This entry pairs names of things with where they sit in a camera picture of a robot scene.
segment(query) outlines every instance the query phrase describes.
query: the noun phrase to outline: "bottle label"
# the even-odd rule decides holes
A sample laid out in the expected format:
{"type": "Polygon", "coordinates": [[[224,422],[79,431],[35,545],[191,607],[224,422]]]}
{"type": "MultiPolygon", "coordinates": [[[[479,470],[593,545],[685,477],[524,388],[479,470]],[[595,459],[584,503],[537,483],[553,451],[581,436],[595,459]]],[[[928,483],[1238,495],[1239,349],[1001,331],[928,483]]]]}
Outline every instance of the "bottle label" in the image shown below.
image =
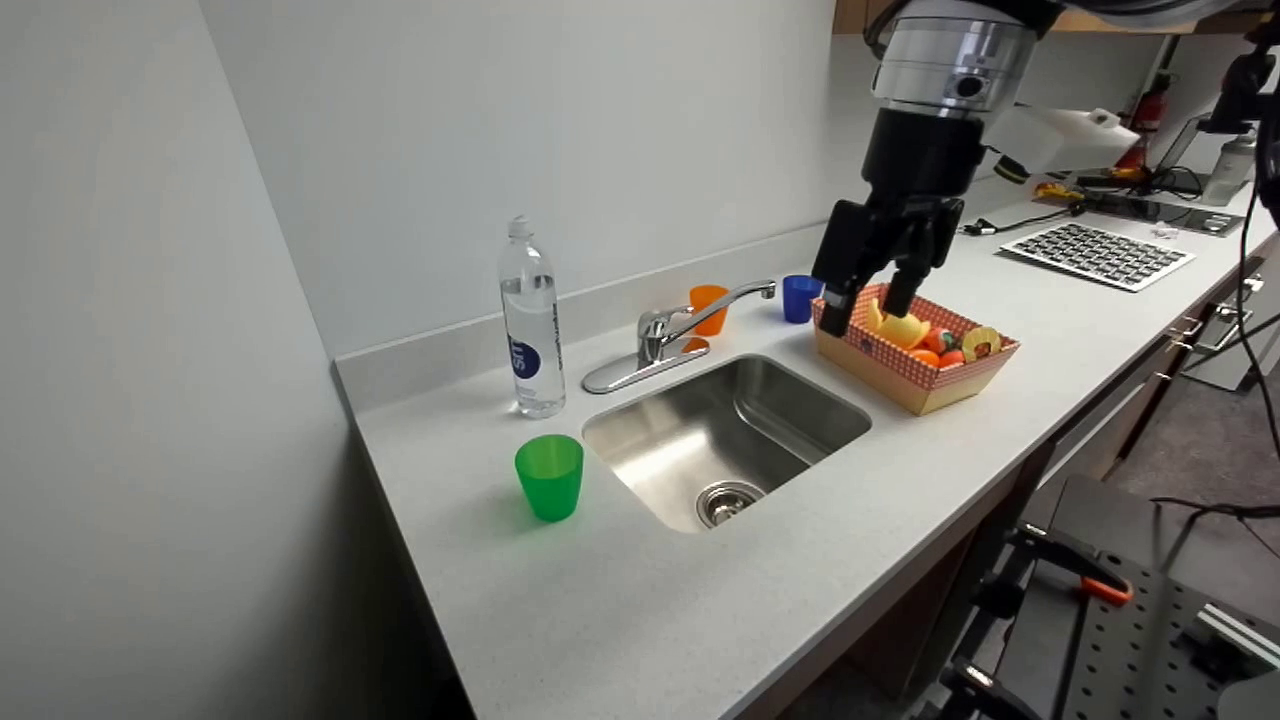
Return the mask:
{"type": "Polygon", "coordinates": [[[532,380],[537,367],[542,367],[537,349],[527,349],[527,343],[521,343],[521,341],[513,341],[513,335],[509,335],[509,349],[513,349],[513,373],[516,373],[521,380],[532,380]]]}

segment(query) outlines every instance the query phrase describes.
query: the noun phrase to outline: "blue cup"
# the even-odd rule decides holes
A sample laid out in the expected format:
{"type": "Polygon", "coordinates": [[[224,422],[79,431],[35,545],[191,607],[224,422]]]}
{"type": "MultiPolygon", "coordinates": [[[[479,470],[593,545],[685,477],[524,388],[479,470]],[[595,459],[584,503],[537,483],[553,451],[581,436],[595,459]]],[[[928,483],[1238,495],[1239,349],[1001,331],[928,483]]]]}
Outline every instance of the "blue cup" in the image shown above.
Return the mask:
{"type": "Polygon", "coordinates": [[[790,325],[807,325],[811,320],[811,298],[825,291],[815,274],[786,274],[786,320],[790,325]]]}

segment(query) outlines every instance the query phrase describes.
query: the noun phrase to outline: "countertop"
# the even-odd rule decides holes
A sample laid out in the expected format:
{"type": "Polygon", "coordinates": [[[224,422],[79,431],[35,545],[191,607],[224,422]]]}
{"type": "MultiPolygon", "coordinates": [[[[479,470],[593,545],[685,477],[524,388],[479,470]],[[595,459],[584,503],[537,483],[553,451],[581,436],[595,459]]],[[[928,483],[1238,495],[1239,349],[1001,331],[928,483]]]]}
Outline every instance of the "countertop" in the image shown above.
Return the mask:
{"type": "MultiPolygon", "coordinates": [[[[1082,223],[1153,237],[1127,220],[1082,223]]],[[[956,237],[947,267],[923,283],[1021,341],[979,396],[935,414],[910,414],[827,367],[811,329],[786,325],[777,298],[740,298],[711,354],[616,396],[584,396],[576,380],[633,350],[633,329],[569,343],[569,408],[553,418],[509,414],[509,373],[362,413],[476,714],[733,710],[1238,267],[1238,237],[1161,237],[1197,261],[1127,294],[997,256],[1017,237],[956,237]],[[527,436],[581,436],[595,413],[747,350],[861,403],[871,431],[703,537],[667,533],[593,451],[581,510],[566,525],[527,514],[513,477],[527,436]]]]}

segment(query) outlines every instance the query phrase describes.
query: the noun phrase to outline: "stainless steel sink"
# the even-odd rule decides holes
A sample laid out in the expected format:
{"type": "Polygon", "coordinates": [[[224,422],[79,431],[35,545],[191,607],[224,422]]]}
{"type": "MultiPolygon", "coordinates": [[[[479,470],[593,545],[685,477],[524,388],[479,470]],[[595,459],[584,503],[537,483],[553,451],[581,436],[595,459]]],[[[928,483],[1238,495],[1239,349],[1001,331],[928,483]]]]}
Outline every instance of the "stainless steel sink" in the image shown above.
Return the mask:
{"type": "Polygon", "coordinates": [[[745,354],[587,418],[584,438],[677,533],[708,533],[871,428],[805,375],[745,354]]]}

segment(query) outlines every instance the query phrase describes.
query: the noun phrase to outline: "plastic cup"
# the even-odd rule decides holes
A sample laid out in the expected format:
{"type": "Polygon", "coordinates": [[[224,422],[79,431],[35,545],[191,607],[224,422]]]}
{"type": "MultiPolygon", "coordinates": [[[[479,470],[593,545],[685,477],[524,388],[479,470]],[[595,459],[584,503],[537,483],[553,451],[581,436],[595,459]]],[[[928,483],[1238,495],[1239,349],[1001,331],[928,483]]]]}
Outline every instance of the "plastic cup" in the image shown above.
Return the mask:
{"type": "Polygon", "coordinates": [[[786,320],[790,325],[807,325],[811,320],[811,298],[825,291],[815,274],[786,274],[786,320]]]}
{"type": "MultiPolygon", "coordinates": [[[[717,302],[722,294],[727,294],[726,283],[695,283],[695,288],[687,288],[687,313],[695,314],[695,313],[703,313],[708,302],[717,302]]],[[[708,314],[708,320],[700,320],[700,325],[694,329],[694,335],[722,335],[726,314],[727,314],[727,306],[717,313],[717,314],[708,314]]]]}
{"type": "Polygon", "coordinates": [[[537,436],[516,451],[516,477],[532,514],[555,525],[576,510],[584,483],[584,445],[573,436],[537,436]]]}

